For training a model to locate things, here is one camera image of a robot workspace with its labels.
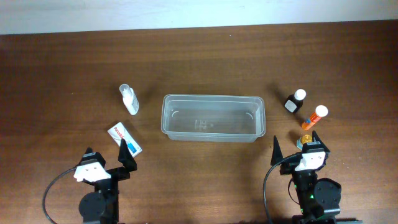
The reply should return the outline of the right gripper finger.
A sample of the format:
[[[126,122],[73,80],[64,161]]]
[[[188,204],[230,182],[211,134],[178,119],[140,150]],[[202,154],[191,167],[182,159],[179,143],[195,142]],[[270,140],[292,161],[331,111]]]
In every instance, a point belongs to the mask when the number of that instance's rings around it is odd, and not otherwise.
[[[323,143],[323,141],[320,139],[316,131],[312,131],[312,142],[308,142],[303,145],[302,148],[302,153],[306,152],[321,152],[324,151],[326,152],[326,157],[323,165],[321,168],[318,168],[317,170],[322,169],[326,165],[326,160],[328,159],[330,150],[326,147],[326,145]]]
[[[282,155],[279,141],[277,139],[277,136],[274,136],[273,137],[273,150],[272,150],[272,157],[271,157],[271,165],[275,166],[277,164],[280,164],[283,160],[284,160],[284,157]]]

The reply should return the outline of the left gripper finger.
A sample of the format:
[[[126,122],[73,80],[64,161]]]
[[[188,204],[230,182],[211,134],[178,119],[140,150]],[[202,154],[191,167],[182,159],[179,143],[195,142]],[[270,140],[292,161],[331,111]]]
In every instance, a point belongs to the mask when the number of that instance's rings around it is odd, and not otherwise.
[[[121,140],[118,161],[127,169],[128,172],[137,170],[137,163],[132,157],[125,139]]]
[[[106,161],[99,152],[94,152],[88,147],[78,163],[78,168],[83,170],[104,170]]]

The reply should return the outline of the white Panadol medicine box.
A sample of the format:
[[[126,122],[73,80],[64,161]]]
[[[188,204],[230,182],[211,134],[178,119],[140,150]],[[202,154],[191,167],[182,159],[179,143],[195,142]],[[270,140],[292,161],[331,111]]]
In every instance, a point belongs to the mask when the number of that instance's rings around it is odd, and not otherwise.
[[[132,157],[136,157],[138,154],[142,152],[142,148],[135,139],[129,134],[128,130],[122,124],[122,122],[118,122],[113,127],[107,130],[108,134],[113,138],[118,146],[121,145],[121,141],[125,140],[129,152]]]

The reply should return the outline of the orange Redoxon tube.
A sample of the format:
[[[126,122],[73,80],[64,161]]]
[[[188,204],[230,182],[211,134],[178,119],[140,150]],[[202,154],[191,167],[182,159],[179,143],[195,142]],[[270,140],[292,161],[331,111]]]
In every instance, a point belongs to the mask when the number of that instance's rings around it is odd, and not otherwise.
[[[319,120],[328,115],[328,108],[324,105],[318,105],[315,108],[315,112],[311,114],[309,118],[307,118],[301,125],[302,129],[309,130],[312,126],[314,126]]]

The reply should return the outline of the dark bottle white cap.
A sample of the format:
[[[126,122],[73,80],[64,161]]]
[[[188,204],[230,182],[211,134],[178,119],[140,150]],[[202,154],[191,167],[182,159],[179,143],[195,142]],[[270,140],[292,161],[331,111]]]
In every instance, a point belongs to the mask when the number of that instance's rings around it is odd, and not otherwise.
[[[296,113],[303,105],[307,93],[304,89],[298,89],[294,94],[287,97],[284,108],[290,113]]]

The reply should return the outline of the white spray bottle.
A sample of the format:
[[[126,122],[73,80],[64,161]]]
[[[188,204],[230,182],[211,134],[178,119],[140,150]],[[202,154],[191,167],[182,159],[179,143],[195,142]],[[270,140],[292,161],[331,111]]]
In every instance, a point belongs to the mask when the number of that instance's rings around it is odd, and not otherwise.
[[[131,115],[136,115],[139,111],[139,102],[134,90],[128,84],[122,84],[119,87],[122,94],[123,103]]]

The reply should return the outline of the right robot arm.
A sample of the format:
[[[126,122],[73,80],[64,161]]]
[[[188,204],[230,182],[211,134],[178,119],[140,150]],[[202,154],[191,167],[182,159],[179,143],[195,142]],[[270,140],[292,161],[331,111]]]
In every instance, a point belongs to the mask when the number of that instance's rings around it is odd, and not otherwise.
[[[302,150],[284,157],[279,142],[274,137],[271,168],[280,167],[280,175],[291,175],[300,206],[300,215],[292,217],[293,223],[336,223],[341,212],[341,185],[328,178],[319,179],[317,172],[325,165],[330,154],[318,134],[304,143]]]

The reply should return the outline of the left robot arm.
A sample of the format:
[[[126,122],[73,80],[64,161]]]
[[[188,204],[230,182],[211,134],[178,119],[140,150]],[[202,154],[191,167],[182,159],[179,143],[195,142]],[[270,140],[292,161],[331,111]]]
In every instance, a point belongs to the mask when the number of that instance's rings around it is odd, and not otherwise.
[[[130,179],[130,173],[137,170],[124,139],[119,146],[118,161],[121,167],[106,170],[103,156],[89,147],[78,163],[74,178],[94,187],[78,207],[83,223],[119,223],[119,182]]]

